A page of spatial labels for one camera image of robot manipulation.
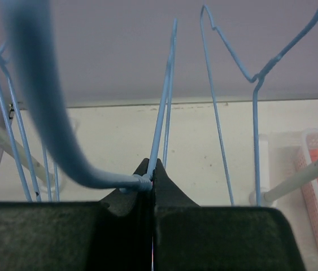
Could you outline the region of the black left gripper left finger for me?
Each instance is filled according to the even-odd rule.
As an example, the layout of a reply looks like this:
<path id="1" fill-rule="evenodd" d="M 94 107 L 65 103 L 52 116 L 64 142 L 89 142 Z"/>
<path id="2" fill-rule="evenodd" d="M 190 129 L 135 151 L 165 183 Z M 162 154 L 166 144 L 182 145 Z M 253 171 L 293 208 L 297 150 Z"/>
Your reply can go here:
<path id="1" fill-rule="evenodd" d="M 0 202 L 0 270 L 149 270 L 152 193 Z"/>

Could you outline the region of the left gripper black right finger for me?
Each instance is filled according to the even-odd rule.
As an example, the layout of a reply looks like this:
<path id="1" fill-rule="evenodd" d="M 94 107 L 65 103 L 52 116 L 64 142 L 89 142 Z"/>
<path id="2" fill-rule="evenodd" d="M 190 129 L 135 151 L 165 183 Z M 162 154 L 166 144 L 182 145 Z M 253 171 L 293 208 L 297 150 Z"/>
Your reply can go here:
<path id="1" fill-rule="evenodd" d="M 305 270 L 292 228 L 275 208 L 201 207 L 157 161 L 155 270 Z"/>

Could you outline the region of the blue hanger with shirt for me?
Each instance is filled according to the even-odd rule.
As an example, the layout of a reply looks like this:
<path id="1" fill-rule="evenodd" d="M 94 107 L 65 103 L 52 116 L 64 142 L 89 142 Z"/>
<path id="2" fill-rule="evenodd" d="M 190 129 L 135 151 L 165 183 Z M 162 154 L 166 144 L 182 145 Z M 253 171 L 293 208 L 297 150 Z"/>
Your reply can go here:
<path id="1" fill-rule="evenodd" d="M 168 94 L 175 68 L 177 21 L 173 22 L 171 45 L 162 97 L 158 109 L 147 172 L 124 175 L 91 165 L 73 133 L 60 87 L 51 31 L 49 1 L 2 1 L 6 33 L 11 42 L 12 61 L 26 106 L 51 157 L 73 181 L 91 189 L 150 191 L 158 158 Z"/>

